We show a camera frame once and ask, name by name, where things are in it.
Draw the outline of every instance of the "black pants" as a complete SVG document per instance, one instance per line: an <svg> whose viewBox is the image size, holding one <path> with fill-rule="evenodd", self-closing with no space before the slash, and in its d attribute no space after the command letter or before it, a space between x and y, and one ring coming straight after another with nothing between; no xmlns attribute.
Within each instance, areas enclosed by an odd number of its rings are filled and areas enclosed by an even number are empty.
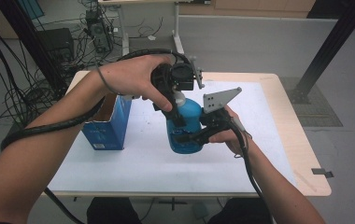
<svg viewBox="0 0 355 224"><path fill-rule="evenodd" d="M88 224L141 224L128 198L93 198L87 210ZM233 198L208 224L271 223L261 199Z"/></svg>

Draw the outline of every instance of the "person's right arm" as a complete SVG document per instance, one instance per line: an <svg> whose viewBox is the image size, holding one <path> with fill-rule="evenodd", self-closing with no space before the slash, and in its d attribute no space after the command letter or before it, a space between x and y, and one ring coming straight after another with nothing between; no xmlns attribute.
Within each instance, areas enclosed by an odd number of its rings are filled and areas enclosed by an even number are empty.
<svg viewBox="0 0 355 224"><path fill-rule="evenodd" d="M238 118L233 110L226 109L232 117ZM233 153L242 155L232 131L217 133L209 142L225 142ZM277 223L325 223L311 202L271 164L252 139L248 138L247 146L253 176Z"/></svg>

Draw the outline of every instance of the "person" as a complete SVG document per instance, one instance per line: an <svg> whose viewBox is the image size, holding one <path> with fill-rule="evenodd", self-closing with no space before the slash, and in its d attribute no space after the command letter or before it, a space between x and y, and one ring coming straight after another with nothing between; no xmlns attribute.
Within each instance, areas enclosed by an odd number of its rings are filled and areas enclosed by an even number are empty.
<svg viewBox="0 0 355 224"><path fill-rule="evenodd" d="M105 80L100 78L97 70L91 71L27 128L85 114L108 93L105 82L114 91L141 95L161 110L170 111L172 105L150 83L152 70L161 63L171 62L165 55L147 55L110 63L100 67ZM226 109L231 116L237 117L230 108ZM82 125L26 137L3 150L0 154L0 222L27 222L33 205L64 161ZM233 153L240 154L239 144L231 131L217 133L209 141L225 142ZM277 223L324 223L315 207L273 167L250 138L247 144L254 178Z"/></svg>

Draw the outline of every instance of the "bottle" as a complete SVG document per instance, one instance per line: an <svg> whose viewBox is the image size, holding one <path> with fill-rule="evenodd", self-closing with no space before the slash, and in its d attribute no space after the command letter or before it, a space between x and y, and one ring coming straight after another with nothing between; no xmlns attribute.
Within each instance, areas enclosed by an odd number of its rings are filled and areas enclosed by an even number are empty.
<svg viewBox="0 0 355 224"><path fill-rule="evenodd" d="M184 118L186 126L176 127L172 120L166 121L169 145L173 151L179 154L191 154L198 152L203 146L199 146L195 142L179 143L174 139L174 136L185 133L199 132L201 130L199 118L202 113L202 108L194 100L186 98L180 91L175 91L174 97L177 103L177 110Z"/></svg>

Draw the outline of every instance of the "hand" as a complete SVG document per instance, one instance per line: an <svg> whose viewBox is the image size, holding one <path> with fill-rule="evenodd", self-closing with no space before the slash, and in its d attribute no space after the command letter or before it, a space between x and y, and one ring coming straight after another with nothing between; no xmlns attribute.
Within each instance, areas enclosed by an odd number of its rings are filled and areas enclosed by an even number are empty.
<svg viewBox="0 0 355 224"><path fill-rule="evenodd" d="M227 110L227 112L231 117L239 119L238 115L228 105L225 106L224 108ZM215 135L212 135L209 138L209 143L223 143L223 142L234 154L243 156L238 139L232 130L217 133Z"/></svg>
<svg viewBox="0 0 355 224"><path fill-rule="evenodd" d="M170 102L151 84L151 72L161 63L171 63L168 56L146 55L110 63L100 69L106 82L121 94L141 95L163 111L170 111Z"/></svg>

